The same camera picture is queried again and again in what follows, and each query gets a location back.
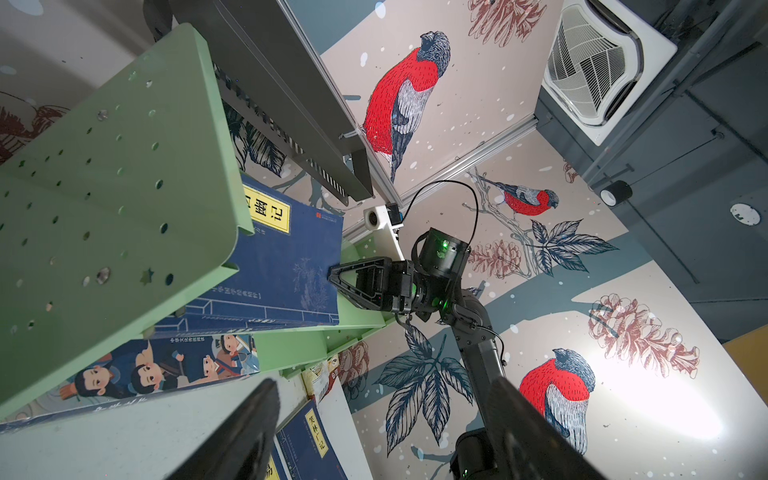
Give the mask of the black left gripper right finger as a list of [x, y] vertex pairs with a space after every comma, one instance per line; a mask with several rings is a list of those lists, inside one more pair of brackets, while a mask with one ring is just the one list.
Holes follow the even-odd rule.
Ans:
[[491, 383], [485, 428], [500, 479], [601, 479], [504, 377]]

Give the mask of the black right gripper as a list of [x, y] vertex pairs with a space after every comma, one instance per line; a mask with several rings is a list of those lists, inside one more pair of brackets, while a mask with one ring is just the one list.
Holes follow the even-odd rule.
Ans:
[[387, 257], [332, 266], [328, 281], [351, 304], [363, 310], [410, 313], [418, 293], [414, 263], [390, 261]]

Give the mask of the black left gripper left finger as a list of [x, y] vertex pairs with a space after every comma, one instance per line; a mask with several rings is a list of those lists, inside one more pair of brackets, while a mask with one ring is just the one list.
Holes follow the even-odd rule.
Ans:
[[262, 381], [171, 479], [264, 479], [279, 420], [278, 385]]

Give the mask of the colourful cartoon cover book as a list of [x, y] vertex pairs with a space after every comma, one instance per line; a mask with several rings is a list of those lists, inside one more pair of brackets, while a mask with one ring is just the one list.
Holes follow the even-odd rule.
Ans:
[[260, 372], [250, 335], [131, 340], [1, 421], [10, 433], [35, 423], [146, 402]]

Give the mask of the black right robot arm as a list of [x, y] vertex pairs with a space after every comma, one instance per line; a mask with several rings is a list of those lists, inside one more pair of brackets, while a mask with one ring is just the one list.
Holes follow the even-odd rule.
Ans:
[[[390, 313], [405, 331], [410, 353], [390, 361], [380, 384], [393, 388], [385, 420], [387, 449], [405, 440], [424, 418], [435, 439], [448, 425], [450, 394], [474, 404], [489, 423], [492, 383], [505, 375], [503, 342], [480, 300], [461, 286], [468, 243], [430, 229], [414, 243], [408, 260], [379, 256], [333, 266], [330, 283], [352, 305]], [[437, 315], [450, 329], [461, 357], [444, 356], [412, 324]]]

